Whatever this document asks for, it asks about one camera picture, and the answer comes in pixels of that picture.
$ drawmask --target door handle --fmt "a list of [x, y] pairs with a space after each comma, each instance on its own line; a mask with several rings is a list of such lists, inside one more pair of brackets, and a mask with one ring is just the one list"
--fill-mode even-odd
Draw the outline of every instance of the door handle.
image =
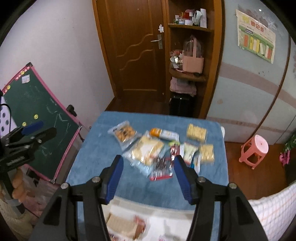
[[162, 49], [163, 48], [162, 35], [158, 34], [157, 38], [158, 38], [158, 40], [151, 40], [150, 42], [158, 42], [158, 48]]

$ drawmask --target white checkered cloth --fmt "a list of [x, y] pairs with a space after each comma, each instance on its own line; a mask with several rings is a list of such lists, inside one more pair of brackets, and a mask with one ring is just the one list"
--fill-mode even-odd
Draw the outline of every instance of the white checkered cloth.
[[279, 193], [249, 200], [269, 241], [278, 241], [296, 215], [296, 183]]

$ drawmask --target wooden floor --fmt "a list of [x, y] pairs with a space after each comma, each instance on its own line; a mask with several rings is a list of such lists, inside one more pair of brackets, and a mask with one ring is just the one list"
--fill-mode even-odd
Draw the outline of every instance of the wooden floor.
[[[114, 99], [106, 110], [163, 114], [169, 113], [166, 103], [147, 102], [142, 99]], [[279, 162], [279, 154], [283, 145], [269, 146], [269, 151], [262, 162], [252, 170], [250, 166], [238, 161], [241, 155], [239, 143], [226, 142], [229, 182], [235, 182], [247, 199], [259, 199], [284, 189], [286, 184], [285, 171]]]

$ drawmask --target human hand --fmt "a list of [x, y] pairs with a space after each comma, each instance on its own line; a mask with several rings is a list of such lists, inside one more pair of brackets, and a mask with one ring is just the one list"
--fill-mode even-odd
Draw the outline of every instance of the human hand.
[[[12, 186], [14, 188], [12, 192], [12, 197], [14, 199], [18, 199], [20, 202], [23, 202], [27, 196], [25, 185], [23, 181], [23, 175], [21, 169], [17, 169], [17, 172], [12, 180]], [[4, 196], [2, 193], [2, 187], [0, 185], [0, 198], [4, 200]]]

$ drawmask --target wooden door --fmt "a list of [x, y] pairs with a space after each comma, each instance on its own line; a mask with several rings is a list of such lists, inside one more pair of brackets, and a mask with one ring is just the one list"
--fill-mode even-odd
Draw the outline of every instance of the wooden door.
[[[164, 100], [165, 49], [160, 0], [97, 0], [109, 66], [119, 98]], [[162, 49], [151, 42], [162, 35]]]

